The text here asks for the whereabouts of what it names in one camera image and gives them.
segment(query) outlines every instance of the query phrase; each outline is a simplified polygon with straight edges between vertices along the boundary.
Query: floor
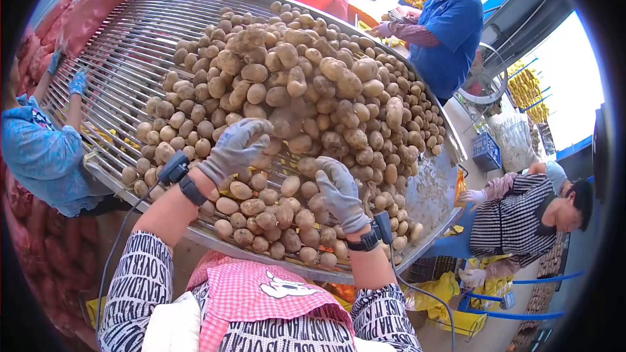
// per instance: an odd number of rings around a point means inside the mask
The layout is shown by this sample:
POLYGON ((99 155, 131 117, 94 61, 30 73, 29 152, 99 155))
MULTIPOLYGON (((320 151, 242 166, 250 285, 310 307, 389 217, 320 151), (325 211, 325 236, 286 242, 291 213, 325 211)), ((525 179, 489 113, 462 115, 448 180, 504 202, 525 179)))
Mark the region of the floor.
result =
MULTIPOLYGON (((445 105, 445 111, 450 118, 450 122, 458 132, 459 138, 463 143, 466 152, 471 153, 471 140, 474 137, 473 129, 469 129, 471 121, 463 108, 458 104, 455 99, 450 99, 445 105)), ((467 187, 470 189, 476 189, 484 187, 488 179, 499 177, 503 175, 502 170, 494 170, 489 174, 482 173, 477 166, 472 162, 471 158, 462 163, 463 167, 469 172, 466 179, 467 187)), ((101 262, 102 266, 106 261, 106 256, 113 246, 113 242, 117 232, 120 229, 123 214, 112 213, 104 215, 99 218, 99 229, 103 242, 101 245, 101 262)), ((121 251, 123 250, 123 243, 128 237, 128 234, 132 230, 132 226, 137 221, 138 216, 136 214, 130 216, 129 223, 122 233, 120 244, 118 245, 116 252, 113 256, 110 268, 107 272, 106 282, 108 283, 114 272, 114 265, 117 263, 116 259, 119 259, 121 251)), ((205 253, 206 248, 200 246, 189 239, 183 238, 178 246, 174 249, 174 296, 179 296, 185 291, 186 282, 190 277, 193 269, 195 268, 198 260, 205 253)), ((534 279, 537 275, 537 264, 531 264, 525 269, 521 270, 517 275, 517 279, 534 279)), ((515 285, 513 291, 515 294, 516 304, 509 310, 510 313, 522 313, 525 311, 528 299, 531 293, 533 285, 515 285)), ((410 313, 411 322, 416 326, 416 332, 418 340, 421 343, 423 349, 428 352, 435 351, 448 351, 450 350, 450 332, 439 330, 433 326, 424 325, 423 319, 416 315, 417 313, 410 313)), ((471 340, 467 336, 458 335, 456 350, 457 352, 502 352, 505 351, 509 345, 519 321, 513 321, 511 319, 498 319, 490 318, 483 331, 475 335, 471 340)))

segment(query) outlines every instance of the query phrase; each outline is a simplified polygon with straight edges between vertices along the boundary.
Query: black cable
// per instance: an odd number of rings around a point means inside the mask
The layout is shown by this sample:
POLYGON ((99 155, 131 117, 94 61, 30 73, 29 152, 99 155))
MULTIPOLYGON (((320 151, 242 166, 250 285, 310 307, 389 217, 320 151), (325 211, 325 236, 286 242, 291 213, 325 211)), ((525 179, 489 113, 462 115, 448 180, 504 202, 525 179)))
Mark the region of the black cable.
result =
POLYGON ((423 293, 425 295, 428 295, 428 296, 430 296, 431 298, 433 298, 435 300, 440 301, 444 305, 444 307, 446 308, 446 310, 448 312, 448 317, 450 318, 450 328, 451 328, 451 331, 452 331, 452 347, 451 347, 452 349, 451 350, 452 350, 452 352, 454 352, 455 351, 455 319, 452 316, 452 310, 450 310, 450 306, 448 306, 448 303, 444 302, 438 296, 435 296, 435 295, 431 294, 430 292, 426 292, 423 289, 419 289, 416 286, 412 286, 409 283, 407 283, 402 277, 400 277, 400 274, 395 269, 395 261, 393 259, 393 257, 394 257, 394 255, 393 255, 393 244, 389 244, 389 253, 391 255, 391 267, 393 269, 393 272, 395 273, 395 277, 398 280, 400 280, 405 286, 407 286, 407 287, 409 287, 409 288, 411 288, 411 289, 413 289, 413 290, 415 290, 417 292, 420 292, 420 293, 423 293))
POLYGON ((113 257, 113 252, 115 251, 115 248, 117 247, 117 244, 120 242, 121 233, 122 233, 122 231, 124 231, 124 227, 126 226, 126 222, 128 222, 128 217, 139 206, 139 204, 141 204, 145 199, 148 198, 148 196, 150 195, 150 192, 152 192, 152 190, 154 188, 156 188, 156 186, 159 184, 159 182, 160 181, 157 181, 156 184, 152 185, 152 187, 148 190, 148 192, 145 193, 142 196, 142 198, 139 199, 139 201, 137 201, 137 203, 135 203, 135 205, 128 210, 128 212, 126 213, 126 217, 124 217, 124 220, 121 223, 120 231, 118 232, 118 235, 115 238, 115 241, 113 242, 113 247, 111 248, 111 252, 109 253, 109 256, 106 259, 105 269, 102 270, 102 279, 100 280, 100 289, 98 291, 98 304, 96 305, 96 341, 98 342, 98 346, 100 346, 100 339, 98 338, 98 333, 100 331, 100 305, 102 303, 102 292, 105 289, 106 270, 109 268, 109 262, 111 262, 111 257, 113 257))

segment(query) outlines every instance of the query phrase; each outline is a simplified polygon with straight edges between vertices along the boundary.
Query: pile of potatoes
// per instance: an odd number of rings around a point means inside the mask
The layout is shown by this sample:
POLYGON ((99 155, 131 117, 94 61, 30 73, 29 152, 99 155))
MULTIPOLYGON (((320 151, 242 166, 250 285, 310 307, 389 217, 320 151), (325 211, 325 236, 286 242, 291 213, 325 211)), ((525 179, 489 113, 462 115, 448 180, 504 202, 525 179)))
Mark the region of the pile of potatoes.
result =
MULTIPOLYGON (((143 195, 177 150, 193 167, 228 126, 244 117, 268 119, 274 133, 252 163, 255 174, 246 169, 220 183, 227 196, 201 207, 206 215, 215 208, 227 215, 215 222, 217 235, 275 259, 297 253, 325 268, 347 259, 345 234, 314 182, 316 158, 327 155, 349 168, 368 215, 387 210, 401 253, 422 231, 408 217, 404 194, 407 178, 418 173, 418 155, 441 152, 446 130, 439 109, 424 83, 370 38, 342 33, 289 4, 270 8, 277 15, 265 19, 224 7, 198 41, 176 44, 177 71, 163 80, 165 99, 146 103, 155 119, 137 126, 143 158, 124 169, 124 182, 143 195), (296 160, 300 174, 287 177, 279 191, 263 171, 277 154, 296 160), (319 252, 320 246, 333 252, 319 252)), ((157 186, 150 199, 164 192, 157 186)))

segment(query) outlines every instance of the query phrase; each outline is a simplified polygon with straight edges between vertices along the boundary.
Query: blue plastic crate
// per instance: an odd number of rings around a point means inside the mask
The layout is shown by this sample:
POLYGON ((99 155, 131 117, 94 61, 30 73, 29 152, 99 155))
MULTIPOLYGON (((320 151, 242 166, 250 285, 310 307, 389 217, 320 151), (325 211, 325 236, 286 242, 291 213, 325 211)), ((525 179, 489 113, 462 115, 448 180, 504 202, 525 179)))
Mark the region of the blue plastic crate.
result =
POLYGON ((472 159, 485 172, 502 167, 500 147, 486 132, 472 140, 472 159))

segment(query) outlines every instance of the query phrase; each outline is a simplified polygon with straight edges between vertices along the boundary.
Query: person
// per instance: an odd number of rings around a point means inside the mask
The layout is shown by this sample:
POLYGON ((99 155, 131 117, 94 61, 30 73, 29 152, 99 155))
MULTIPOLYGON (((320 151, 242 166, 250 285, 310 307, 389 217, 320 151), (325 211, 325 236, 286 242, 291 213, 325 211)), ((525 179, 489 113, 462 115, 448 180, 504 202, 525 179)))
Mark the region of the person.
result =
POLYGON ((572 187, 572 182, 567 178, 565 170, 555 160, 549 160, 547 162, 536 162, 530 165, 529 168, 522 170, 522 174, 537 174, 542 173, 548 176, 552 183, 554 193, 560 198, 564 198, 567 192, 572 187))
POLYGON ((485 279, 511 276, 549 252, 557 232, 585 231, 593 208, 593 189, 586 180, 572 183, 561 198, 545 174, 507 173, 485 189, 460 193, 468 207, 458 221, 464 230, 438 239, 424 257, 484 258, 511 254, 483 270, 460 271, 470 287, 485 279))
POLYGON ((381 22, 373 31, 410 43, 409 61, 443 106, 467 79, 483 32, 483 4, 427 0, 420 15, 381 22))
MULTIPOLYGON (((231 125, 209 157, 187 176, 204 197, 216 200, 212 197, 216 184, 249 166, 268 146, 272 130, 262 119, 231 125)), ((347 239, 359 242, 371 225, 354 179, 337 160, 317 161, 322 170, 316 182, 326 206, 347 239)), ((198 206, 176 184, 139 218, 106 296, 98 333, 103 351, 139 351, 146 345, 172 345, 169 350, 176 350, 174 344, 187 343, 193 348, 199 344, 199 351, 347 352, 374 350, 359 348, 372 341, 380 341, 375 346, 381 351, 421 350, 406 316, 406 300, 380 245, 370 251, 349 251, 358 289, 350 313, 324 289, 281 266, 213 250, 200 259, 182 299, 168 304, 173 298, 172 247, 197 217, 198 206), (195 309, 178 312, 176 305, 183 301, 195 309), (159 315, 174 312, 178 314, 159 315), (176 340, 169 338, 170 329, 184 320, 192 329, 185 327, 189 331, 176 331, 172 336, 176 340)))
POLYGON ((15 58, 9 87, 2 90, 1 148, 4 162, 15 179, 29 192, 67 217, 96 216, 128 210, 129 204, 114 198, 82 166, 80 136, 82 94, 86 70, 79 70, 68 83, 66 125, 57 130, 39 107, 61 57, 52 55, 33 95, 16 97, 20 87, 15 58))

